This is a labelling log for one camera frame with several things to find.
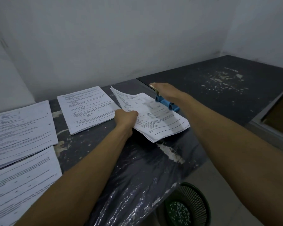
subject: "document page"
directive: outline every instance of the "document page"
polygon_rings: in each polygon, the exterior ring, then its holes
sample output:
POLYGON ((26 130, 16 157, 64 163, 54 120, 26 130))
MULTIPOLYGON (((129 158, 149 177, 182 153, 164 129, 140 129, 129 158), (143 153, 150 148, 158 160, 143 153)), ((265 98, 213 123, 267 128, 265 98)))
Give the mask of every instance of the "document page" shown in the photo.
POLYGON ((0 167, 57 143, 48 101, 0 113, 0 167))
POLYGON ((122 109, 127 112, 138 111, 139 115, 134 128, 153 143, 190 127, 186 118, 169 110, 145 93, 130 95, 112 87, 111 90, 122 109))
POLYGON ((99 86, 57 98, 71 135, 113 119, 119 109, 99 86))
POLYGON ((62 176, 53 147, 0 170, 0 226, 12 226, 62 176))

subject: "forearm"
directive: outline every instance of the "forearm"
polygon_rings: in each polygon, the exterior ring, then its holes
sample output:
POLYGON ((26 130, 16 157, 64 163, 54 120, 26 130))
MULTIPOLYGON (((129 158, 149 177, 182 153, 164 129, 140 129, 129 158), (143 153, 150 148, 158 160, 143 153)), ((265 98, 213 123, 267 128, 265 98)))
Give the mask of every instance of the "forearm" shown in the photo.
POLYGON ((243 204, 266 225, 283 225, 283 153, 185 93, 175 104, 243 204))
POLYGON ((83 225, 101 194, 131 130, 117 126, 83 160, 65 172, 16 223, 83 225))

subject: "left hand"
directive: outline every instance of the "left hand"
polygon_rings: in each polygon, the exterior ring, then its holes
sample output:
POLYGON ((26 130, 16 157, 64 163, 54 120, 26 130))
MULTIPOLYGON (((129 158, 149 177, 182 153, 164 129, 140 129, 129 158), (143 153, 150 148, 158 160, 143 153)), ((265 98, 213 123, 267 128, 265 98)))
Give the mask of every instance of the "left hand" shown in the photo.
POLYGON ((118 109, 115 110, 114 120, 117 124, 117 127, 122 127, 126 130, 130 130, 130 133, 132 135, 132 128, 135 125, 138 114, 139 113, 137 111, 125 112, 122 109, 118 109))

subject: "white wall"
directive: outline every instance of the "white wall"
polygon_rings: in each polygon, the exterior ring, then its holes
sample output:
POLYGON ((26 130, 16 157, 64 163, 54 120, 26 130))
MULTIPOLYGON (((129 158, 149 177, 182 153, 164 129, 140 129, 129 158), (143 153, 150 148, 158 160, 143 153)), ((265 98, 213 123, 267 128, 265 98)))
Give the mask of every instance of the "white wall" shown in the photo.
POLYGON ((0 0, 37 101, 218 57, 239 0, 0 0))
POLYGON ((225 54, 283 67, 283 0, 241 0, 225 54))
POLYGON ((0 112, 34 102, 33 96, 0 44, 0 112))

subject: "blue hole punch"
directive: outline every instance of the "blue hole punch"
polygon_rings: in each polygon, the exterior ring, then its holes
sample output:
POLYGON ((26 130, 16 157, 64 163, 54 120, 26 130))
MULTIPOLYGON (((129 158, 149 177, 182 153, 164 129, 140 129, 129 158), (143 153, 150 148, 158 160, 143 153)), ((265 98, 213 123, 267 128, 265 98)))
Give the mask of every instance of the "blue hole punch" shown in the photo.
POLYGON ((157 89, 155 89, 152 85, 150 86, 152 89, 155 90, 156 92, 156 97, 155 97, 155 101, 156 102, 160 102, 163 105, 167 106, 169 108, 169 110, 172 110, 174 112, 178 112, 179 111, 179 107, 177 105, 174 105, 174 103, 167 101, 166 99, 164 99, 162 96, 159 95, 159 91, 157 89))

